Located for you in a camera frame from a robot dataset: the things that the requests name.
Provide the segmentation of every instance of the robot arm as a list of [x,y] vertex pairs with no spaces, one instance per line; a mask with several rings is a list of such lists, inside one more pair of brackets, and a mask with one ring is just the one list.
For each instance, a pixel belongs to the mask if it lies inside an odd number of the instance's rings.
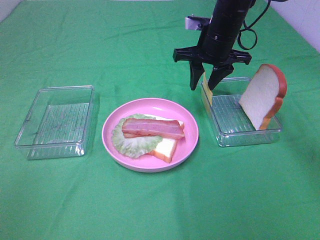
[[189,62],[191,90],[196,89],[198,81],[205,71],[202,63],[213,65],[208,81],[210,90],[233,72],[233,63],[245,63],[246,65],[250,63],[252,57],[248,52],[234,50],[232,47],[237,36],[241,34],[242,25],[250,29],[245,24],[245,17],[255,2],[256,0],[217,0],[211,18],[196,16],[187,18],[187,20],[197,23],[194,29],[201,30],[201,34],[196,46],[175,48],[173,60],[175,62]]

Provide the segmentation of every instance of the pink plate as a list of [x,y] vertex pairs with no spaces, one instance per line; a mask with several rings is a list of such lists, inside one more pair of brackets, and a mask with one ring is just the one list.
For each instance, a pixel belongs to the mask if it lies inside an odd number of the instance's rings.
[[[184,122],[185,138],[178,141],[171,163],[147,154],[134,159],[115,149],[111,141],[112,130],[120,119],[133,114],[150,114]],[[192,114],[183,106],[162,98],[141,98],[127,102],[109,115],[102,128],[102,142],[115,161],[128,169],[146,173],[166,171],[181,164],[195,149],[198,138],[198,125]]]

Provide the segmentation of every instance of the bacon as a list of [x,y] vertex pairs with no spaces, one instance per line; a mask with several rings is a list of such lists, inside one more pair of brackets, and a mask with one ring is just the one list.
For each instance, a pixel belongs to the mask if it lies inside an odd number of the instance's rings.
[[168,139],[181,139],[185,136],[177,120],[155,120],[128,118],[122,125],[125,138],[161,136]]

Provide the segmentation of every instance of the lettuce leaf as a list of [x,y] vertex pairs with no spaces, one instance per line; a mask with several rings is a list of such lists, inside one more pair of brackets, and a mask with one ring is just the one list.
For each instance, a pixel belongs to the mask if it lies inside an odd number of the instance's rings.
[[125,138],[122,132],[122,125],[126,119],[156,119],[155,117],[146,116],[144,114],[133,114],[128,117],[120,119],[119,123],[112,130],[112,143],[119,153],[136,159],[144,154],[154,150],[158,143],[162,141],[161,136],[139,136],[132,138]]

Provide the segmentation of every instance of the white wall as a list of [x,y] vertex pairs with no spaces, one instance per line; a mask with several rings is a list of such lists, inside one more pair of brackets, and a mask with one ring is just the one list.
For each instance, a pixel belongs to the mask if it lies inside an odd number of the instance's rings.
[[272,1],[271,6],[320,53],[320,0]]

